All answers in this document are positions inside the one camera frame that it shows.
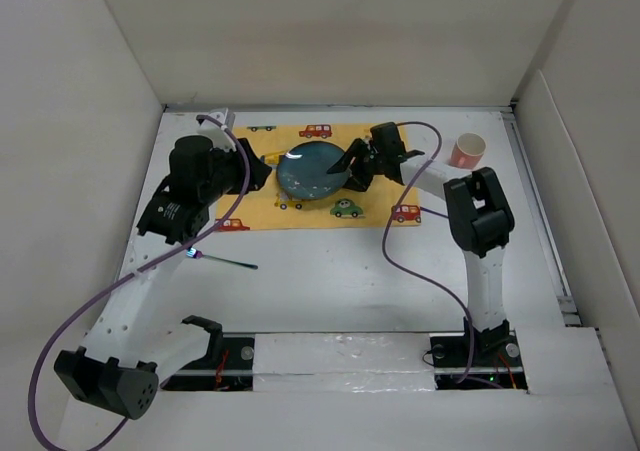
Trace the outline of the yellow cartoon car placemat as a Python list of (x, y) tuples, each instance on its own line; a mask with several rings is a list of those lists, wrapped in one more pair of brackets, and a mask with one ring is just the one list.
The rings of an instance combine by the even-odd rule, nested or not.
[[(248, 139), (256, 156), (275, 169), (280, 158), (297, 145), (328, 142), (345, 149), (356, 138), (367, 139), (371, 127), (370, 123), (243, 125), (234, 127), (233, 132)], [(219, 230), (383, 227), (402, 192), (401, 185), (376, 176), (364, 193), (342, 189), (324, 199), (300, 200), (281, 189), (277, 172), (272, 171), (264, 187), (243, 197)]]

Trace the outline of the dark teal ceramic plate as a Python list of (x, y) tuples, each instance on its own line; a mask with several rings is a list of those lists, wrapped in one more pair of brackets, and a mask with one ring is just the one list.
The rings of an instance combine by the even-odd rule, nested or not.
[(330, 174), (328, 170), (344, 155), (344, 150), (325, 141), (309, 141), (287, 151), (276, 168), (280, 188), (301, 200), (320, 200), (339, 191), (349, 172)]

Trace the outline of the iridescent metal fork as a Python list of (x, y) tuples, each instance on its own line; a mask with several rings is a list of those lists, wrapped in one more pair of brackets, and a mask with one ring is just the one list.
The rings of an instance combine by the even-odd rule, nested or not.
[(190, 259), (194, 259), (194, 260), (208, 260), (208, 261), (213, 261), (213, 262), (218, 262), (218, 263), (223, 263), (223, 264), (227, 264), (227, 265), (232, 265), (232, 266), (238, 266), (241, 268), (245, 268), (245, 269), (250, 269), (250, 270), (258, 270), (259, 266), (256, 264), (252, 264), (252, 263), (246, 263), (246, 262), (241, 262), (241, 261), (235, 261), (235, 260), (230, 260), (230, 259), (226, 259), (226, 258), (221, 258), (221, 257), (216, 257), (210, 254), (205, 254), (202, 251), (195, 249), (195, 248), (189, 248), (186, 250), (186, 256)]

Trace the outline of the pink paper cup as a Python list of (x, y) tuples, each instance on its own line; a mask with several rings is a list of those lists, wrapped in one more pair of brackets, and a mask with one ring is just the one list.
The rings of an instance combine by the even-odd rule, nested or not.
[(486, 141), (477, 134), (460, 135), (452, 149), (450, 164), (456, 168), (473, 169), (481, 161), (486, 151)]

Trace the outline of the purple metal spoon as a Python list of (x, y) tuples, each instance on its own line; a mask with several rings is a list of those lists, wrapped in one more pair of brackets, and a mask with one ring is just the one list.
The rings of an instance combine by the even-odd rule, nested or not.
[(438, 212), (438, 211), (434, 211), (434, 210), (426, 208), (426, 207), (420, 207), (420, 210), (423, 213), (427, 213), (427, 214), (438, 216), (438, 217), (441, 217), (441, 218), (444, 218), (444, 219), (448, 219), (448, 216), (446, 214)]

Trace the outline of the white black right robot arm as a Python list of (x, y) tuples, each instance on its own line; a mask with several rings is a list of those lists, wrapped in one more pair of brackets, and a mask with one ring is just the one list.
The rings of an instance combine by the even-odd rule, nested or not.
[(373, 177), (381, 175), (442, 199), (454, 242), (465, 259), (467, 305), (462, 352), (473, 364), (494, 358), (509, 336), (503, 304), (502, 265), (515, 219), (496, 172), (483, 167), (475, 171), (456, 168), (420, 150), (408, 151), (393, 122), (370, 129), (367, 140), (355, 139), (327, 169), (346, 172), (346, 187), (368, 190)]

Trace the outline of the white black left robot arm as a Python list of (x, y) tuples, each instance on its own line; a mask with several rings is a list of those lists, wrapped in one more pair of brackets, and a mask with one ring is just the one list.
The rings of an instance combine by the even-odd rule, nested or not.
[(206, 135), (175, 142), (169, 173), (138, 221), (127, 273), (107, 288), (109, 299), (79, 347), (61, 351), (54, 362), (75, 399), (136, 420), (176, 371), (194, 361), (205, 368), (220, 361), (221, 324), (189, 315), (152, 341), (152, 318), (189, 249), (223, 224), (210, 219), (213, 204), (261, 189), (270, 173), (246, 138), (227, 134), (222, 147)]

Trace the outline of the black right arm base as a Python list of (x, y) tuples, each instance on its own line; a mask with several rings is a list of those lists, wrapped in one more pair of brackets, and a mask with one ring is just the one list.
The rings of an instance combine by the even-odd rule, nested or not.
[(523, 390), (528, 389), (522, 355), (514, 333), (496, 348), (475, 351), (472, 365), (461, 380), (469, 352), (460, 333), (437, 333), (429, 337), (430, 348), (422, 360), (434, 373), (438, 391), (444, 390)]

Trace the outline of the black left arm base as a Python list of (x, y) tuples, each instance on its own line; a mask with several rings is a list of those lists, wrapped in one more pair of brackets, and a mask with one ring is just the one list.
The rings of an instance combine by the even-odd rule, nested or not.
[(253, 390), (255, 335), (225, 333), (215, 321), (188, 316), (183, 324), (209, 334), (203, 357), (191, 361), (160, 385), (164, 391), (245, 392)]

